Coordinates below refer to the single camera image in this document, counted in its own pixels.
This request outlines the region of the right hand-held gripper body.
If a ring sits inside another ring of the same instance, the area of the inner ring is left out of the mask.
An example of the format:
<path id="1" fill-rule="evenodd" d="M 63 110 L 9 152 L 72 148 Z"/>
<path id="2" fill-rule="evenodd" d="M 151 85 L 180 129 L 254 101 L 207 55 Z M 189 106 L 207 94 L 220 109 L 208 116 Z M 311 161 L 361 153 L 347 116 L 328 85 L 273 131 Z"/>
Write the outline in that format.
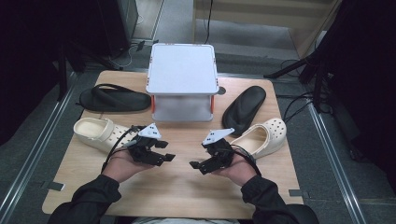
<path id="1" fill-rule="evenodd" d="M 202 162 L 203 169 L 219 169 L 228 167 L 234 155 L 231 145 L 224 139 L 225 136 L 234 132 L 234 128 L 211 130 L 204 139 L 202 146 L 211 157 Z"/>

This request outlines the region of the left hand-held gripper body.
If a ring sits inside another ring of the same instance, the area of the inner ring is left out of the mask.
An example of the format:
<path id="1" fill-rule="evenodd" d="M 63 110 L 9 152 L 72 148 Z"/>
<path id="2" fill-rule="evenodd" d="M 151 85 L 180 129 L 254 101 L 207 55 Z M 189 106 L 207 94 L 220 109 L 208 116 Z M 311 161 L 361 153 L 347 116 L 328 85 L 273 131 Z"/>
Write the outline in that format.
<path id="1" fill-rule="evenodd" d="M 127 144 L 127 149 L 134 161 L 149 165 L 161 166 L 164 155 L 151 150 L 162 137 L 156 124 L 148 126 L 133 126 L 132 131 L 136 136 Z"/>

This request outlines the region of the cream clog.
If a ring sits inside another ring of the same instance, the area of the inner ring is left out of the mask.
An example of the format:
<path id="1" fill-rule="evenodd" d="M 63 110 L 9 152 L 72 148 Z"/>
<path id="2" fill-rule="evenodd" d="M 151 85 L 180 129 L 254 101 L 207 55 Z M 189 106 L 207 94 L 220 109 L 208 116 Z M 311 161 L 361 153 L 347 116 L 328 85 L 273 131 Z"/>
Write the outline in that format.
<path id="1" fill-rule="evenodd" d="M 74 133 L 84 144 L 109 153 L 114 147 L 130 142 L 136 133 L 110 119 L 83 118 L 74 125 Z"/>
<path id="2" fill-rule="evenodd" d="M 233 140 L 233 145 L 247 151 L 258 159 L 280 150 L 286 141 L 287 126 L 282 119 L 268 119 L 264 123 L 254 124 L 240 137 Z"/>

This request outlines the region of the black flip-flop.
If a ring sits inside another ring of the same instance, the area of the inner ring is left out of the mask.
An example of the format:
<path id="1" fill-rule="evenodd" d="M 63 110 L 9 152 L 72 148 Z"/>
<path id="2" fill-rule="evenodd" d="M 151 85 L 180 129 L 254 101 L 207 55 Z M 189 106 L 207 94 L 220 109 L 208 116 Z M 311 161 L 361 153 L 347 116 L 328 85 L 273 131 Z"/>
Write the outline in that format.
<path id="1" fill-rule="evenodd" d="M 260 86 L 251 86 L 238 95 L 222 116 L 222 126 L 233 128 L 234 136 L 246 131 L 266 98 L 266 91 Z"/>
<path id="2" fill-rule="evenodd" d="M 95 112 L 135 112 L 150 108 L 151 98 L 143 92 L 103 83 L 83 91 L 79 104 Z"/>

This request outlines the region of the white shoe rack orange posts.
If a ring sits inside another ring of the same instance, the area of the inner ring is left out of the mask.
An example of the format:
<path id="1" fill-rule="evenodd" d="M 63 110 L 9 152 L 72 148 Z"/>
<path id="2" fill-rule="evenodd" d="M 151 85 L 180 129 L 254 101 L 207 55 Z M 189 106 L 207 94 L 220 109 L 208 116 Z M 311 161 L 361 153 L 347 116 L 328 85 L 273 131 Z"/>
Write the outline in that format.
<path id="1" fill-rule="evenodd" d="M 210 121 L 219 92 L 214 48 L 210 45 L 152 46 L 146 91 L 156 121 Z"/>

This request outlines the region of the person's right hand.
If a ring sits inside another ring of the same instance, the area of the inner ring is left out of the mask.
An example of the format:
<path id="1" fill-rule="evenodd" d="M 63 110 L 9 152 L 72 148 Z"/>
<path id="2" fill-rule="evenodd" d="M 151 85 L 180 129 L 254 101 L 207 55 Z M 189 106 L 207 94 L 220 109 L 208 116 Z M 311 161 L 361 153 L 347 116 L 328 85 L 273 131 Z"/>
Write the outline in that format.
<path id="1" fill-rule="evenodd" d="M 229 178 L 240 187 L 243 187 L 256 174 L 255 169 L 240 155 L 233 156 L 233 160 L 229 167 L 220 168 L 212 172 L 212 175 Z"/>

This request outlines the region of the person's left hand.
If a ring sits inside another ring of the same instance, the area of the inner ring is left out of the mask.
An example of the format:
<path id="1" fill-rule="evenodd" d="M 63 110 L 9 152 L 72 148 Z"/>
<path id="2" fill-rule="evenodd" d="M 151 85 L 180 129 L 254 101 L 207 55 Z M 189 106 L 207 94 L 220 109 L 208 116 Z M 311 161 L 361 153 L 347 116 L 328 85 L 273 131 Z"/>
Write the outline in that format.
<path id="1" fill-rule="evenodd" d="M 150 168 L 152 165 L 134 161 L 127 150 L 118 150 L 110 157 L 102 174 L 122 183 Z"/>

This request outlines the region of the grey tape strip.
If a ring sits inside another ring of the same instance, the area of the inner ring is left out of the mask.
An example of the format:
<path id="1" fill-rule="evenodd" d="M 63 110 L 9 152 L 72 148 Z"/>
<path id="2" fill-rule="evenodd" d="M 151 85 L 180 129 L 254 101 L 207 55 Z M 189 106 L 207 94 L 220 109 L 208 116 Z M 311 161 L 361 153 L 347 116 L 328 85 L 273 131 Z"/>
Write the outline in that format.
<path id="1" fill-rule="evenodd" d="M 62 191 L 64 189 L 64 184 L 58 183 L 58 182 L 53 182 L 53 181 L 44 181 L 41 184 L 40 188 Z"/>
<path id="2" fill-rule="evenodd" d="M 289 195 L 290 197 L 310 198 L 309 193 L 301 189 L 289 189 Z"/>

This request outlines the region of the black power plug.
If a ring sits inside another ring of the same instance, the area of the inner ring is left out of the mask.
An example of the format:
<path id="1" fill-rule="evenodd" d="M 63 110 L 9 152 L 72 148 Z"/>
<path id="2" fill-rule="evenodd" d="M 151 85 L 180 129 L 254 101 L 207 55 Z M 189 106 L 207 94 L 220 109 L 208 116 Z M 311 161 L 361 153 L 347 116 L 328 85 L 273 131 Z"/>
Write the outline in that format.
<path id="1" fill-rule="evenodd" d="M 140 50 L 142 50 L 144 47 L 152 47 L 154 44 L 157 44 L 158 42 L 159 42 L 159 40 L 152 40 L 152 41 L 145 41 L 145 40 L 142 40 L 141 42 L 139 42 L 139 43 L 137 44 L 136 50 L 137 50 L 137 51 L 140 51 Z"/>

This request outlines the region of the black chair part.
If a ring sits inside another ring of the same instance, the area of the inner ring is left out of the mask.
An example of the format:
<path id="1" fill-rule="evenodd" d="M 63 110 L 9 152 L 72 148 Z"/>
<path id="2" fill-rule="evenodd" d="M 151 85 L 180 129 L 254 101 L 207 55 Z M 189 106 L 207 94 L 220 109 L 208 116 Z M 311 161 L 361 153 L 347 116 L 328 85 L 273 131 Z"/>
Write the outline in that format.
<path id="1" fill-rule="evenodd" d="M 319 224 L 315 212 L 309 206 L 292 204 L 290 208 L 300 224 Z"/>

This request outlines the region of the black stand pole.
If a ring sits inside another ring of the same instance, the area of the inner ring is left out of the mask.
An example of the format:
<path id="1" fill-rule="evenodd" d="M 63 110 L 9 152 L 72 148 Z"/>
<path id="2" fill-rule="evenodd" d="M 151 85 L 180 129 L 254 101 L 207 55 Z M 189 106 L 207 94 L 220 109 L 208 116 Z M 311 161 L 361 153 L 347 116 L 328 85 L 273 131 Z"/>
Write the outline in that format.
<path id="1" fill-rule="evenodd" d="M 64 54 L 64 46 L 61 45 L 58 49 L 58 72 L 59 72 L 59 97 L 61 101 L 67 92 L 67 73 L 66 73 L 66 57 Z"/>

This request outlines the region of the dark cabinet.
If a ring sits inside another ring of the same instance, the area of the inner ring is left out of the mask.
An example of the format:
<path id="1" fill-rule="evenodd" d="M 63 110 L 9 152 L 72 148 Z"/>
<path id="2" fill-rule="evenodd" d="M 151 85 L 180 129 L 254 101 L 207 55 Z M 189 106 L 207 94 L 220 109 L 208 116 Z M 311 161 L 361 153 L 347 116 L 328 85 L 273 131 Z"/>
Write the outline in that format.
<path id="1" fill-rule="evenodd" d="M 97 0 L 106 37 L 106 52 L 115 56 L 127 50 L 134 36 L 136 0 Z"/>

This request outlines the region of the black tripod stand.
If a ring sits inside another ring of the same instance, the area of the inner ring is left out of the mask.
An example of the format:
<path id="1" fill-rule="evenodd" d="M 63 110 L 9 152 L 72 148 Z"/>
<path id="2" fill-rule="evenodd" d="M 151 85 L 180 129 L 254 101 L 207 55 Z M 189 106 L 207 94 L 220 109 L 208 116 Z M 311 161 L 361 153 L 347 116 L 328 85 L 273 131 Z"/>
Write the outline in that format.
<path id="1" fill-rule="evenodd" d="M 323 53 L 319 49 L 315 49 L 311 54 L 302 58 L 301 60 L 292 63 L 291 65 L 282 68 L 270 75 L 264 75 L 264 78 L 278 78 L 287 73 L 304 67 L 299 75 L 299 81 L 302 84 L 308 84 L 312 79 L 315 80 L 313 89 L 313 106 L 318 113 L 321 112 L 321 89 L 323 78 L 327 72 L 327 64 L 323 61 Z"/>

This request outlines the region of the metal floor rail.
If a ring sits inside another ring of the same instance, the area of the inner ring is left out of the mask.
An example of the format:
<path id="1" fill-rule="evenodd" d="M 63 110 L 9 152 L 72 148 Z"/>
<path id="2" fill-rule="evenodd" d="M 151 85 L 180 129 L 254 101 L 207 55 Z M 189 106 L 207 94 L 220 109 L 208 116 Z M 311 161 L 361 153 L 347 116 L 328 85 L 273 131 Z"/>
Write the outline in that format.
<path id="1" fill-rule="evenodd" d="M 332 139 L 327 131 L 322 116 L 316 111 L 316 109 L 310 105 L 308 107 L 311 119 L 313 120 L 315 127 L 318 132 L 321 144 L 324 147 L 329 164 L 332 168 L 334 178 L 340 189 L 343 197 L 344 204 L 350 215 L 353 224 L 367 224 L 365 215 L 361 210 L 360 202 L 355 194 L 354 189 L 349 181 L 347 173 L 336 153 Z"/>
<path id="2" fill-rule="evenodd" d="M 61 116 L 63 115 L 68 102 L 74 92 L 76 83 L 78 82 L 79 74 L 72 72 L 67 77 L 67 83 L 69 86 L 64 96 L 56 103 L 53 108 L 44 128 L 40 135 L 35 140 L 31 151 L 29 152 L 27 159 L 21 167 L 16 179 L 13 181 L 9 190 L 7 191 L 5 199 L 0 205 L 0 224 L 7 224 L 8 220 L 18 204 L 20 197 L 22 196 L 38 162 L 47 147 L 48 141 L 50 140 Z"/>

